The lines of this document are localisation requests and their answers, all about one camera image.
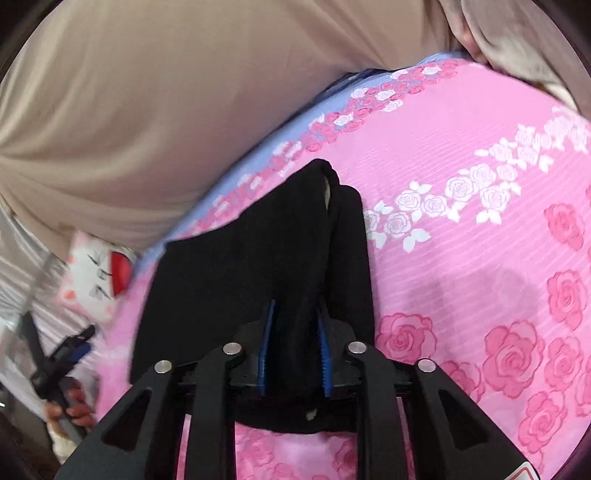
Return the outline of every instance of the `warning label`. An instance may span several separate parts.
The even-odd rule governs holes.
[[[540,477],[535,473],[531,463],[525,462],[505,480],[540,480]]]

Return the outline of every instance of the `black bracket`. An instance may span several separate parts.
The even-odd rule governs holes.
[[[330,379],[324,391],[331,400],[357,404],[358,480],[408,479],[402,416],[417,480],[505,480],[527,461],[433,361],[390,361],[355,341],[350,326],[325,311],[319,321],[327,347],[324,377]],[[233,407],[261,394],[264,332],[264,320],[253,322],[199,362],[157,363],[98,423],[56,480],[173,480],[187,412],[186,480],[234,480]]]

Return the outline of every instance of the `hand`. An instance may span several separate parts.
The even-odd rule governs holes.
[[[69,389],[68,392],[66,392],[66,395],[72,400],[80,402],[66,410],[66,413],[73,419],[72,423],[80,427],[92,428],[95,425],[95,420],[92,417],[94,409],[86,404],[86,394],[84,393],[80,382],[76,381],[74,388]],[[45,410],[47,423],[51,425],[53,431],[58,435],[67,437],[59,423],[60,419],[63,418],[61,407],[53,402],[46,402],[43,405],[43,408]]]

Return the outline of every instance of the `plush toy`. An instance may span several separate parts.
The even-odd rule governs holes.
[[[58,302],[106,326],[113,318],[121,293],[129,285],[136,258],[134,251],[127,247],[77,232]]]

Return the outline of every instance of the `light blue fabric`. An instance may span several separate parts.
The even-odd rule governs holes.
[[[462,58],[464,56],[465,54],[462,52],[437,53],[420,61],[417,65],[422,65],[430,61]],[[297,115],[281,128],[278,128],[271,135],[267,136],[260,144],[226,172],[219,182],[212,187],[208,194],[205,195],[202,200],[197,202],[195,207],[189,211],[183,220],[181,220],[165,238],[158,241],[145,252],[144,256],[136,266],[135,274],[138,275],[142,273],[149,268],[153,262],[157,261],[164,252],[164,245],[182,235],[193,222],[205,217],[208,211],[213,207],[213,202],[220,195],[226,195],[234,190],[240,178],[246,174],[254,174],[266,167],[273,156],[273,149],[279,143],[296,140],[308,130],[309,124],[321,114],[343,109],[346,106],[351,93],[355,89],[379,85],[392,73],[379,70],[376,70],[375,72],[377,73],[366,71],[352,74],[337,82],[335,85],[319,94],[314,99],[313,104],[304,112]]]

